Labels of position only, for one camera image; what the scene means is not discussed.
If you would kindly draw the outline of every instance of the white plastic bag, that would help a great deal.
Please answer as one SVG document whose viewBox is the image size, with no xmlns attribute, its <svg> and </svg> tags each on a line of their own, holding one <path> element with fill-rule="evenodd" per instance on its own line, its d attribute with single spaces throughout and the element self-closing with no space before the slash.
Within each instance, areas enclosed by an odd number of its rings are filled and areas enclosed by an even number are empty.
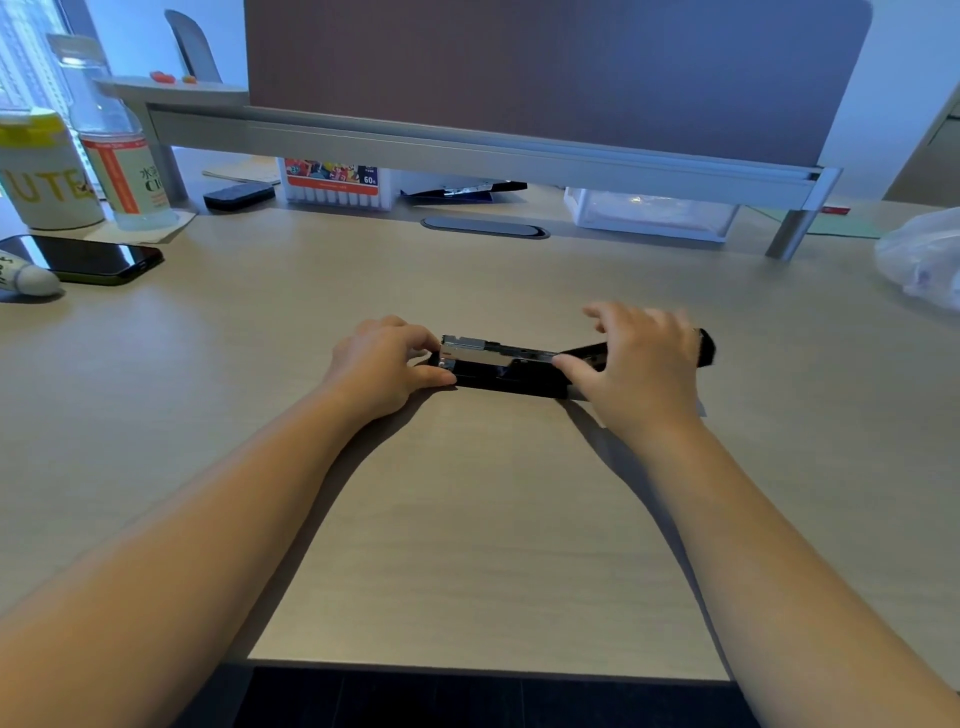
<svg viewBox="0 0 960 728">
<path fill-rule="evenodd" d="M 915 217 L 877 240 L 874 256 L 903 293 L 960 311 L 960 207 Z"/>
</svg>

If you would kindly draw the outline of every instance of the yellow lid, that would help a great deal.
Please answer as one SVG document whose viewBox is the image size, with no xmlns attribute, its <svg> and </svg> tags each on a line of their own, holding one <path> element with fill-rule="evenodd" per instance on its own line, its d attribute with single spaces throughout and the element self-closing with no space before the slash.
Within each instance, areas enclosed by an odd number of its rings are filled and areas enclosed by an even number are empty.
<svg viewBox="0 0 960 728">
<path fill-rule="evenodd" d="M 0 147 L 52 147 L 66 124 L 52 109 L 0 109 Z"/>
</svg>

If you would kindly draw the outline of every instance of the water bottle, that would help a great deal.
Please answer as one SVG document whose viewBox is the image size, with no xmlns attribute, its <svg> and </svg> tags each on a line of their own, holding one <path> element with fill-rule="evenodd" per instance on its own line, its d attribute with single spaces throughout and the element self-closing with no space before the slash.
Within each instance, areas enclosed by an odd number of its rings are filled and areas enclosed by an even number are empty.
<svg viewBox="0 0 960 728">
<path fill-rule="evenodd" d="M 104 188 L 117 225 L 124 230 L 167 228 L 177 213 L 163 189 L 143 128 L 120 99 L 94 84 L 110 75 L 103 50 L 93 38 L 49 35 L 70 89 L 70 123 Z"/>
</svg>

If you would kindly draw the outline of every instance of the hand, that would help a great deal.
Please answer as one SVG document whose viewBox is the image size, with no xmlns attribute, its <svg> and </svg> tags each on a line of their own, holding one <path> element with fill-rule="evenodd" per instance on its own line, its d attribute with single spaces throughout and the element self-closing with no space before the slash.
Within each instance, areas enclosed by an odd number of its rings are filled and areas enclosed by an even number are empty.
<svg viewBox="0 0 960 728">
<path fill-rule="evenodd" d="M 610 430 L 639 446 L 658 429 L 700 424 L 700 332 L 685 313 L 644 311 L 619 302 L 591 303 L 584 313 L 607 334 L 607 368 L 597 372 L 568 354 L 555 356 L 553 363 Z"/>
<path fill-rule="evenodd" d="M 333 348 L 321 389 L 365 425 L 396 412 L 418 389 L 456 384 L 457 377 L 446 369 L 407 363 L 423 350 L 440 350 L 437 337 L 424 327 L 399 316 L 364 321 Z"/>
</svg>

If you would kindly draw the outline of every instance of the clear plastic container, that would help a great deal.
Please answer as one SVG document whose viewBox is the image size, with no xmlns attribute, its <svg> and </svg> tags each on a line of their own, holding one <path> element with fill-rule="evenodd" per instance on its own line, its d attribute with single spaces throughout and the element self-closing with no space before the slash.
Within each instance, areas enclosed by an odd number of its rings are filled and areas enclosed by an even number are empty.
<svg viewBox="0 0 960 728">
<path fill-rule="evenodd" d="M 93 38 L 47 36 L 70 90 L 70 124 L 83 144 L 117 225 L 155 230 L 177 223 L 143 128 L 120 99 L 105 96 L 94 81 L 110 73 Z"/>
<path fill-rule="evenodd" d="M 389 211 L 399 190 L 392 171 L 362 164 L 278 158 L 283 194 L 290 202 Z"/>
<path fill-rule="evenodd" d="M 739 205 L 568 187 L 564 203 L 581 228 L 727 241 Z"/>
</svg>

